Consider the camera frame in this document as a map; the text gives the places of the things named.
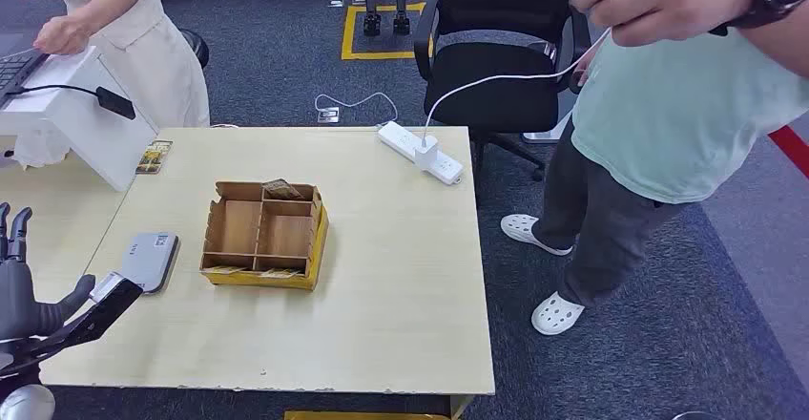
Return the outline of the person's hand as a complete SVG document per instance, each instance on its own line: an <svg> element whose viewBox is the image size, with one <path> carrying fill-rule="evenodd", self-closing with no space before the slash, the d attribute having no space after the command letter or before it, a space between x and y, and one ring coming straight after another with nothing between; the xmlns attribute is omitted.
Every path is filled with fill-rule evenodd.
<svg viewBox="0 0 809 420"><path fill-rule="evenodd" d="M32 46L42 53L72 55L83 52L90 37L91 30L83 20L62 15L42 26Z"/></svg>

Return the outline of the person's right hand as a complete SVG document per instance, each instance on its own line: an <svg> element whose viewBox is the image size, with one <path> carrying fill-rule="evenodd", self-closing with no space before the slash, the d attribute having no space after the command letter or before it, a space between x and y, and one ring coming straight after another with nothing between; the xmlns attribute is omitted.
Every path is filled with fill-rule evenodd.
<svg viewBox="0 0 809 420"><path fill-rule="evenodd" d="M570 90L572 92L578 94L586 83L589 77L590 63L591 58L589 56L582 56L577 62L570 76Z"/></svg>

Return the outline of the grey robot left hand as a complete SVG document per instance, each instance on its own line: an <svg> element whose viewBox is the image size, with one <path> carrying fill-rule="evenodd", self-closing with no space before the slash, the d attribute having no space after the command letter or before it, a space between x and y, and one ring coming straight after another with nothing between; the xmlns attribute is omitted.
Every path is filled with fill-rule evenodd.
<svg viewBox="0 0 809 420"><path fill-rule="evenodd" d="M57 303L35 299L31 269L27 264L28 221L32 209L25 207L7 225L10 205L1 204L1 339L47 337L60 329L88 301L95 276L82 276L74 290Z"/></svg>

